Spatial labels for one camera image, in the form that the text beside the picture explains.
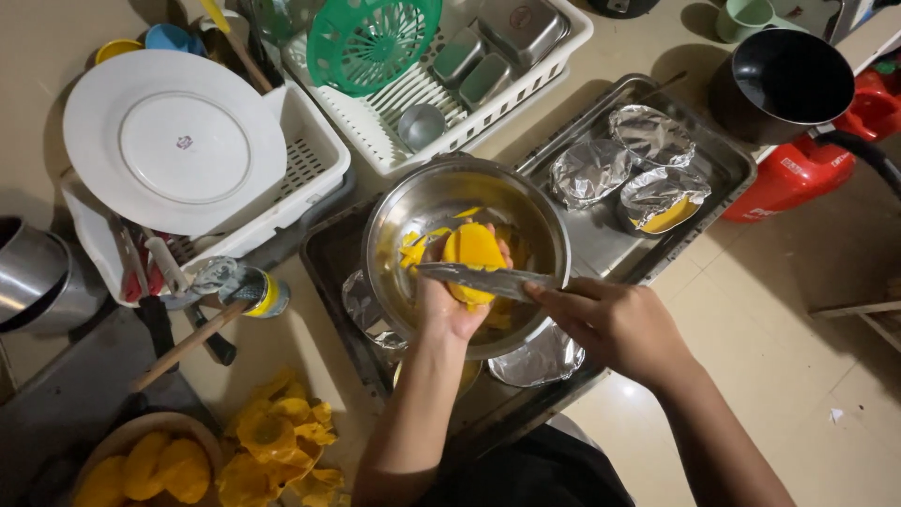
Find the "wooden bowl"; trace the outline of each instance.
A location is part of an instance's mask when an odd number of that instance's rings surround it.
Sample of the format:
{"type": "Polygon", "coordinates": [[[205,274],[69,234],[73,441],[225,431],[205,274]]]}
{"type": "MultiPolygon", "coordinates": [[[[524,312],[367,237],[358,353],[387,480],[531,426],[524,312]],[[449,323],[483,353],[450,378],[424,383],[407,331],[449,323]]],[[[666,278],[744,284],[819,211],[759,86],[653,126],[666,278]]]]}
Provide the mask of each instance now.
{"type": "MultiPolygon", "coordinates": [[[[193,505],[194,507],[218,507],[220,505],[219,495],[216,492],[214,480],[223,467],[223,453],[219,447],[219,442],[213,433],[199,420],[177,412],[157,412],[141,416],[126,422],[113,433],[110,433],[109,437],[106,437],[94,449],[85,465],[82,466],[73,492],[76,493],[81,488],[81,484],[84,482],[87,474],[101,461],[110,456],[128,456],[128,453],[132,451],[132,448],[144,435],[158,430],[167,431],[182,438],[191,438],[204,449],[206,457],[210,460],[212,480],[204,498],[193,505]]],[[[144,503],[149,507],[187,506],[186,503],[179,502],[166,491],[144,503]]]]}

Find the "person's left hand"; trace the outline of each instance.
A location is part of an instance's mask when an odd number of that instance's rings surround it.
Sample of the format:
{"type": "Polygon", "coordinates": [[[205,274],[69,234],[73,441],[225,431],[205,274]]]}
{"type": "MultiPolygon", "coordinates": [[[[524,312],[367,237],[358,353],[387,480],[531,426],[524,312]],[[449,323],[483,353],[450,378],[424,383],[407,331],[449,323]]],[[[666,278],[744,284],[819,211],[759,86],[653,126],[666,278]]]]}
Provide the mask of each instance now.
{"type": "MultiPolygon", "coordinates": [[[[491,234],[495,233],[495,227],[486,225],[491,234]]],[[[437,263],[441,260],[444,245],[451,233],[445,233],[441,238],[432,242],[423,254],[424,263],[437,263]]],[[[497,240],[497,246],[504,256],[507,268],[513,268],[513,260],[510,258],[510,247],[504,240],[497,240]]],[[[420,330],[445,330],[452,339],[469,342],[476,333],[482,321],[491,310],[491,305],[478,305],[473,311],[469,311],[466,303],[454,299],[443,281],[437,281],[427,276],[417,275],[418,286],[416,288],[417,308],[419,309],[420,330]]]]}

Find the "dish drying rack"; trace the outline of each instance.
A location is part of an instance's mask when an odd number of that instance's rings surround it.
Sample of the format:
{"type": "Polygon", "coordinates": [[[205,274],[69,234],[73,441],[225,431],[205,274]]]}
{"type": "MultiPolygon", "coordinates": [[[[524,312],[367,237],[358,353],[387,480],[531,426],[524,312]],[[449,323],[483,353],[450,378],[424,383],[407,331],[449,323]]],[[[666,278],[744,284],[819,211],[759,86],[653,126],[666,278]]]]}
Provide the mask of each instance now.
{"type": "MultiPolygon", "coordinates": [[[[172,235],[169,250],[183,272],[194,273],[204,259],[216,255],[242,257],[275,235],[277,228],[293,224],[314,204],[341,186],[350,167],[350,151],[332,129],[316,104],[296,83],[263,96],[278,119],[287,142],[287,170],[278,183],[272,205],[253,219],[222,235],[199,237],[172,235]]],[[[75,221],[78,240],[120,305],[136,307],[123,299],[122,285],[130,270],[116,240],[110,209],[94,196],[72,169],[63,175],[62,194],[75,221]]],[[[161,293],[168,292],[163,287],[161,293]]]]}
{"type": "Polygon", "coordinates": [[[471,113],[441,86],[430,70],[444,43],[476,18],[482,0],[445,2],[438,32],[420,60],[396,81],[365,97],[348,97],[334,88],[313,84],[305,65],[304,35],[283,48],[281,60],[376,172],[395,179],[437,154],[457,150],[564,70],[569,55],[591,38],[594,25],[568,0],[548,2],[569,19],[569,34],[509,88],[471,113]],[[409,106],[425,103],[444,113],[448,131],[413,153],[401,141],[397,124],[409,106]]]}

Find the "green cup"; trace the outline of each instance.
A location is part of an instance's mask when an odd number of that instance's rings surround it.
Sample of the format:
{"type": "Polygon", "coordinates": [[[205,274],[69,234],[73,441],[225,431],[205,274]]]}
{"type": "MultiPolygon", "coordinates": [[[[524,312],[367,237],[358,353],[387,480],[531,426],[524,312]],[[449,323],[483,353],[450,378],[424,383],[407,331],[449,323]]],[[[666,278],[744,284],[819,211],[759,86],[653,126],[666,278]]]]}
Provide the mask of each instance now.
{"type": "Polygon", "coordinates": [[[741,42],[768,26],[807,32],[777,17],[769,0],[727,0],[716,16],[716,34],[726,42],[741,42]]]}

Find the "foil-covered container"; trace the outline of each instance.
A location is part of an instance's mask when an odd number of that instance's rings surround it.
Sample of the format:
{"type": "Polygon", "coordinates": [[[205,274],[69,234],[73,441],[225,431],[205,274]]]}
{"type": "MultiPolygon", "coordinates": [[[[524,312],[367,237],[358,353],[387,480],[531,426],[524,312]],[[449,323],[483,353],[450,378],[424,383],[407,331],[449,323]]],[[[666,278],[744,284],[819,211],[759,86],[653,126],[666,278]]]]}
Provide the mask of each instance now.
{"type": "Polygon", "coordinates": [[[645,171],[659,167],[684,168],[695,156],[688,130],[657,109],[633,104],[610,114],[610,134],[645,171]]]}
{"type": "Polygon", "coordinates": [[[366,283],[363,270],[355,271],[341,286],[341,302],[353,323],[373,343],[389,350],[406,348],[406,341],[382,318],[384,310],[366,283]]]}
{"type": "Polygon", "coordinates": [[[551,193],[569,211],[595,205],[629,177],[632,160],[609,139],[577,143],[551,165],[551,193]]]}
{"type": "Polygon", "coordinates": [[[488,371],[502,383],[538,387],[568,379],[583,361],[585,349],[551,324],[550,333],[541,333],[510,354],[488,359],[488,371]]]}
{"type": "Polygon", "coordinates": [[[628,218],[638,221],[637,227],[641,228],[683,198],[700,206],[709,195],[710,185],[693,171],[659,167],[626,183],[620,191],[620,204],[628,218]]]}

